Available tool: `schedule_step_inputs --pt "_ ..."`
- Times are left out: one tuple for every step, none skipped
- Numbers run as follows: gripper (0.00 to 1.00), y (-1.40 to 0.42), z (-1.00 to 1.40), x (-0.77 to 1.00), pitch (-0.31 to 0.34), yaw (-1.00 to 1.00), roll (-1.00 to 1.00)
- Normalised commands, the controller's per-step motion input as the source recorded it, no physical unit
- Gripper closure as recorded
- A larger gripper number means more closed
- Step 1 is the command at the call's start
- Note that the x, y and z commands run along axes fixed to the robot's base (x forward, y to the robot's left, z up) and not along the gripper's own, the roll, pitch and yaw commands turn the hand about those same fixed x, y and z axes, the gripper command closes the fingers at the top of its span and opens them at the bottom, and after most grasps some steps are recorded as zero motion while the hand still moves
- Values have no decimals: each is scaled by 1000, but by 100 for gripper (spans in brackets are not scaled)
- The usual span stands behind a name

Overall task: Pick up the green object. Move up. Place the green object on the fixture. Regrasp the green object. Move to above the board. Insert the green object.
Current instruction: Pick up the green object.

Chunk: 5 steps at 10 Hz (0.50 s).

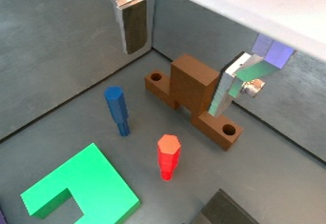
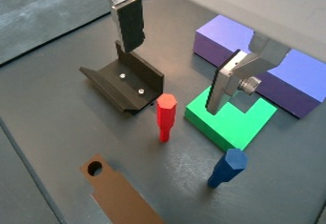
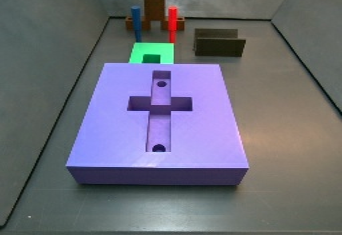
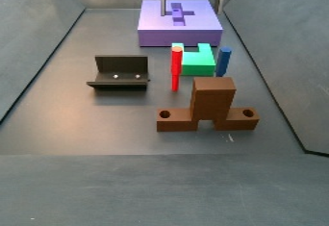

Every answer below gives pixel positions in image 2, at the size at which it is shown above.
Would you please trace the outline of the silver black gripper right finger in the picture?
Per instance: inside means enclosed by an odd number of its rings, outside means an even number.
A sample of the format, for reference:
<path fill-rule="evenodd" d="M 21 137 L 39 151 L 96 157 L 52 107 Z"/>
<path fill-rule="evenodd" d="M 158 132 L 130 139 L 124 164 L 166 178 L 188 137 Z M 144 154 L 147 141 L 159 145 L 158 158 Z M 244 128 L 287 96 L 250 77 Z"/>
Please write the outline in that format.
<path fill-rule="evenodd" d="M 219 66 L 206 99 L 206 110 L 215 114 L 238 91 L 253 94 L 261 80 L 257 75 L 278 67 L 290 47 L 255 32 L 250 42 L 250 52 L 236 50 Z"/>

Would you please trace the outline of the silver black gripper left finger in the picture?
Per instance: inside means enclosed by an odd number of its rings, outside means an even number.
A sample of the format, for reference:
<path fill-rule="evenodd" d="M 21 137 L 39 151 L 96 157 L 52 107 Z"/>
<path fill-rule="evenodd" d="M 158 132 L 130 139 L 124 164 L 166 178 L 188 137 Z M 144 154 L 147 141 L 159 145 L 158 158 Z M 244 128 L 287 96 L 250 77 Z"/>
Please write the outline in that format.
<path fill-rule="evenodd" d="M 108 0 L 112 18 L 118 26 L 122 50 L 132 52 L 144 42 L 144 19 L 142 0 Z"/>

